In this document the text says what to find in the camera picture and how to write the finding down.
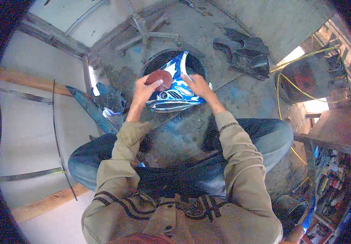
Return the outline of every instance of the black fairing piece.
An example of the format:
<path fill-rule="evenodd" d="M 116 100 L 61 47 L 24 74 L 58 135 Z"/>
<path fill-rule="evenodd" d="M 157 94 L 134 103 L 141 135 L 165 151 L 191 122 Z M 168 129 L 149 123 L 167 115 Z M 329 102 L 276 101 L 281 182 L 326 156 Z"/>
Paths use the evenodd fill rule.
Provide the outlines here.
<path fill-rule="evenodd" d="M 261 38 L 249 37 L 231 28 L 225 28 L 226 36 L 213 40 L 213 49 L 227 55 L 227 62 L 237 70 L 264 81 L 268 78 L 269 49 Z"/>

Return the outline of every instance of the sleeve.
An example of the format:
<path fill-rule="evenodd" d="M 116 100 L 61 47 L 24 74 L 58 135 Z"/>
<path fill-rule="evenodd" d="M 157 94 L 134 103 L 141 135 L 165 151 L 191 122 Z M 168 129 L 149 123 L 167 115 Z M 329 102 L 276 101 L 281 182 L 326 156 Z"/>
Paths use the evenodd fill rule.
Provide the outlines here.
<path fill-rule="evenodd" d="M 230 112 L 221 112 L 215 119 L 228 161 L 224 169 L 227 199 L 256 215 L 276 218 L 265 187 L 262 154 Z"/>
<path fill-rule="evenodd" d="M 94 199 L 83 212 L 81 219 L 83 235 L 88 243 L 99 243 L 95 229 L 98 229 L 98 223 L 103 220 L 100 214 L 96 213 L 109 206 L 115 199 L 125 198 L 136 190 L 140 178 L 132 165 L 137 164 L 136 154 L 141 139 L 149 128 L 149 123 L 125 122 L 117 134 L 112 158 L 101 162 Z"/>

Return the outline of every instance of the man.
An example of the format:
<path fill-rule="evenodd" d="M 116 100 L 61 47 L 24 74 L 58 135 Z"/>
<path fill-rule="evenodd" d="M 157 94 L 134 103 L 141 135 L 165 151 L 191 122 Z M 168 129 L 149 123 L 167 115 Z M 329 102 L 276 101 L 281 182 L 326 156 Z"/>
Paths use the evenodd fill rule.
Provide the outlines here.
<path fill-rule="evenodd" d="M 71 175 L 96 193 L 82 216 L 87 243 L 278 243 L 283 230 L 266 191 L 264 164 L 271 169 L 289 150 L 291 128 L 274 119 L 236 120 L 201 76 L 181 77 L 212 109 L 217 129 L 206 143 L 222 155 L 178 171 L 136 168 L 149 130 L 140 113 L 163 82 L 138 79 L 117 137 L 83 145 L 68 162 Z"/>

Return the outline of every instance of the jeans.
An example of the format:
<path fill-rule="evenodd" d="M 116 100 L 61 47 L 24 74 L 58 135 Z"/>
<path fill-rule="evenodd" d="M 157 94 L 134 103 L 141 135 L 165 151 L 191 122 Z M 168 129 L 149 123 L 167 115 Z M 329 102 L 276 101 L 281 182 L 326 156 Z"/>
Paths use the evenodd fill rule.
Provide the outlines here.
<path fill-rule="evenodd" d="M 249 134 L 251 141 L 263 156 L 266 172 L 271 170 L 288 152 L 294 139 L 291 127 L 277 119 L 237 119 Z M 87 188 L 95 191 L 97 171 L 102 160 L 112 157 L 114 134 L 105 134 L 76 149 L 68 160 L 71 176 Z M 213 117 L 205 134 L 205 150 L 218 150 L 217 154 L 195 164 L 174 169 L 136 168 L 140 176 L 138 188 L 171 197 L 179 193 L 184 197 L 204 194 L 226 197 L 223 170 L 227 161 L 223 158 L 219 131 Z"/>

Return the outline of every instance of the red sanding disc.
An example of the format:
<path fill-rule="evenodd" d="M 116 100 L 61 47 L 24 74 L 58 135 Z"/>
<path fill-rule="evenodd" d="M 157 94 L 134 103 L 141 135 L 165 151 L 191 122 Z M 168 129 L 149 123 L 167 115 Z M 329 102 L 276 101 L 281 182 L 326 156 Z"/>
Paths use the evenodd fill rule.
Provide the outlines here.
<path fill-rule="evenodd" d="M 173 76 L 172 74 L 170 74 L 170 72 L 166 70 L 157 70 L 152 72 L 147 78 L 146 85 L 151 85 L 152 83 L 160 79 L 163 80 L 163 84 L 156 88 L 156 90 L 168 90 L 172 86 Z"/>

